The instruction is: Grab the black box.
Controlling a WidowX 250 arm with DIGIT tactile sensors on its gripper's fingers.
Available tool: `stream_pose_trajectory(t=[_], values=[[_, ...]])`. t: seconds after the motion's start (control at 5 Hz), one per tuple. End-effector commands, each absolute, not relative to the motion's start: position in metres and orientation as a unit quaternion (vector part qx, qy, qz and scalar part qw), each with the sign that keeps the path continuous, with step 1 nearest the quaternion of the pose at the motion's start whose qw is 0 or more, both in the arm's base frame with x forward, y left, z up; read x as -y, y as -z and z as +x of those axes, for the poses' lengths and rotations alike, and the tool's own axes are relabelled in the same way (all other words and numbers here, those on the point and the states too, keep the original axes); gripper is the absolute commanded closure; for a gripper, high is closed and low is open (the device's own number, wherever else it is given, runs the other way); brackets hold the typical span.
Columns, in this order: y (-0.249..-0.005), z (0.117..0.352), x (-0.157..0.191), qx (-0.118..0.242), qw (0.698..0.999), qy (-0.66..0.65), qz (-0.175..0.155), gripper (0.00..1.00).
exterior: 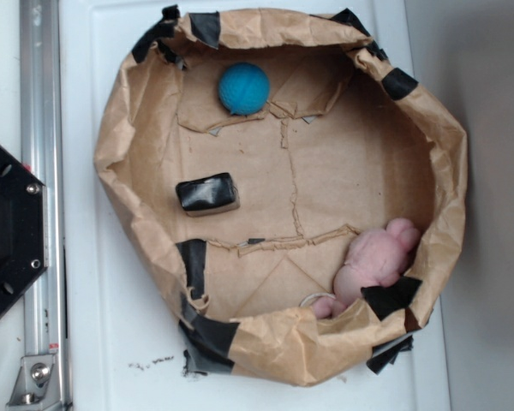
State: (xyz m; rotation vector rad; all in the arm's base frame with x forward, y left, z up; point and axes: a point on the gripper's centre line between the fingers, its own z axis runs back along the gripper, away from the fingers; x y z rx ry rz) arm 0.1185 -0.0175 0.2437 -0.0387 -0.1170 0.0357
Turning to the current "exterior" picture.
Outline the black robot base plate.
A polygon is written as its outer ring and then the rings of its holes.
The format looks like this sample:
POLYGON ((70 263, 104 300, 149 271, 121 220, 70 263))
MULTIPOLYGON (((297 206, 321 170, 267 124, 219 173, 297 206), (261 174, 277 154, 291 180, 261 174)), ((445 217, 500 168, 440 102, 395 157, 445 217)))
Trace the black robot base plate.
POLYGON ((0 145, 0 319, 46 266, 45 185, 0 145))

